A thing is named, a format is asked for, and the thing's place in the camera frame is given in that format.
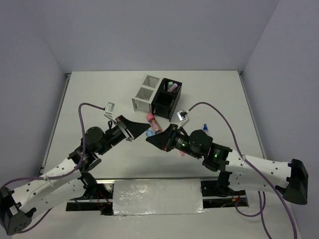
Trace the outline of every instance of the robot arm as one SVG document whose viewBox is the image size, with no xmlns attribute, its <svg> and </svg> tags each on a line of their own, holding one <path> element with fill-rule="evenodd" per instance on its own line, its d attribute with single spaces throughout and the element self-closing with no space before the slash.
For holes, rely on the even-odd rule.
<svg viewBox="0 0 319 239">
<path fill-rule="evenodd" d="M 0 221 L 7 235 L 19 233 L 39 214 L 67 200 L 96 195 L 98 184 L 89 171 L 101 162 L 97 154 L 105 154 L 123 139 L 134 140 L 150 127 L 148 123 L 132 122 L 123 116 L 113 119 L 110 110 L 107 107 L 105 115 L 116 125 L 105 132 L 99 127 L 86 131 L 86 151 L 78 170 L 65 177 L 50 179 L 75 168 L 82 156 L 82 144 L 62 163 L 42 175 L 43 180 L 31 181 L 14 190 L 0 189 Z"/>
<path fill-rule="evenodd" d="M 273 192 L 265 180 L 245 162 L 248 160 L 275 185 L 286 201 L 307 204 L 308 173 L 299 160 L 293 159 L 288 163 L 250 155 L 241 157 L 236 150 L 213 143 L 213 138 L 204 131 L 195 130 L 188 136 L 176 124 L 171 124 L 160 134 L 148 137 L 146 141 L 166 152 L 176 148 L 194 158 L 204 158 L 203 166 L 214 172 L 220 171 L 217 185 L 221 191 Z"/>
<path fill-rule="evenodd" d="M 115 127 L 105 132 L 99 127 L 86 131 L 86 152 L 78 170 L 65 177 L 50 179 L 64 175 L 78 165 L 82 144 L 61 164 L 43 175 L 43 180 L 31 181 L 14 190 L 0 189 L 0 221 L 8 235 L 19 233 L 36 216 L 62 202 L 96 195 L 97 182 L 89 171 L 101 162 L 97 154 L 105 154 L 123 139 L 132 141 L 150 127 L 148 123 L 131 122 L 123 116 L 112 118 L 113 108 L 114 104 L 109 103 L 104 115 L 116 124 Z M 188 118 L 183 112 L 177 114 L 181 120 L 179 125 L 171 124 L 164 132 L 148 137 L 147 141 L 166 152 L 176 148 L 194 158 L 204 158 L 202 164 L 206 168 L 220 171 L 217 182 L 220 191 L 270 191 L 265 181 L 245 163 L 247 159 L 266 175 L 285 200 L 302 205 L 307 203 L 308 173 L 301 161 L 293 159 L 287 163 L 249 155 L 241 157 L 236 150 L 213 143 L 213 138 L 202 130 L 195 130 L 188 136 L 182 128 Z"/>
</svg>

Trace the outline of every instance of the white wall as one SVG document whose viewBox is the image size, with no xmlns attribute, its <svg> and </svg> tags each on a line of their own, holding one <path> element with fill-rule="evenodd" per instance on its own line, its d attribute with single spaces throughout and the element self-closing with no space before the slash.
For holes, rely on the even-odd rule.
<svg viewBox="0 0 319 239">
<path fill-rule="evenodd" d="M 243 70 L 278 0 L 23 3 L 65 72 Z"/>
<path fill-rule="evenodd" d="M 65 77 L 20 1 L 0 2 L 0 22 L 2 185 L 39 172 Z"/>
<path fill-rule="evenodd" d="M 303 239 L 319 236 L 319 1 L 281 0 L 245 70 L 244 85 L 274 160 L 302 160 L 309 202 L 294 206 Z"/>
</svg>

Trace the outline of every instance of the small blue cap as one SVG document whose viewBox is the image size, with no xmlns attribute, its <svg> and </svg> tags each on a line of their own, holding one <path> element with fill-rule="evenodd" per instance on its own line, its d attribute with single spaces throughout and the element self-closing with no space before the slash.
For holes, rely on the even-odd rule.
<svg viewBox="0 0 319 239">
<path fill-rule="evenodd" d="M 150 129 L 146 130 L 146 136 L 147 137 L 150 137 L 150 136 L 153 136 L 153 135 L 154 135 L 153 131 L 151 131 Z"/>
</svg>

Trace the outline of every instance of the white plastic cover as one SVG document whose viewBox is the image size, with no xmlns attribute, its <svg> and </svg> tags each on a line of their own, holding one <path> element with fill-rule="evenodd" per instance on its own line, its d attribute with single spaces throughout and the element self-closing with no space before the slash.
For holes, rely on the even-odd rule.
<svg viewBox="0 0 319 239">
<path fill-rule="evenodd" d="M 199 179 L 115 181 L 114 215 L 202 213 Z"/>
</svg>

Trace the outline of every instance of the white table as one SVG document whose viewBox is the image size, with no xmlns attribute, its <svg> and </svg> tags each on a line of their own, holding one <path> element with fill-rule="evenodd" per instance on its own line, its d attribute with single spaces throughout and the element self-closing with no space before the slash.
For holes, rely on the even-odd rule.
<svg viewBox="0 0 319 239">
<path fill-rule="evenodd" d="M 189 109 L 199 101 L 215 105 L 232 125 L 242 152 L 262 157 L 246 97 L 236 71 L 147 71 L 147 72 L 73 72 L 65 94 L 45 171 L 56 166 L 75 149 L 81 138 L 77 114 L 78 105 L 89 102 L 105 106 L 115 103 L 115 116 L 123 114 L 132 121 L 146 122 L 146 114 L 134 112 L 131 97 L 135 96 L 145 74 L 166 77 L 183 82 L 176 112 Z M 214 142 L 234 148 L 227 125 L 207 106 L 198 106 L 189 114 L 191 121 L 185 127 L 192 132 L 208 125 Z M 103 112 L 83 107 L 85 128 L 99 126 L 107 129 Z M 157 117 L 165 129 L 168 120 Z M 133 142 L 121 142 L 105 155 L 102 163 L 91 171 L 97 179 L 119 178 L 183 178 L 213 177 L 201 161 L 165 153 L 145 142 L 142 135 Z M 258 211 L 257 192 L 247 192 L 249 208 Z M 266 224 L 273 238 L 290 239 L 289 219 L 278 198 L 267 194 Z M 155 216 L 99 216 L 97 212 L 65 212 L 65 204 L 52 210 L 47 218 L 31 232 L 15 235 L 19 238 L 132 238 L 132 239 L 207 239 L 207 238 L 262 238 L 266 239 L 260 218 L 245 218 L 234 208 L 209 209 L 196 215 Z"/>
</svg>

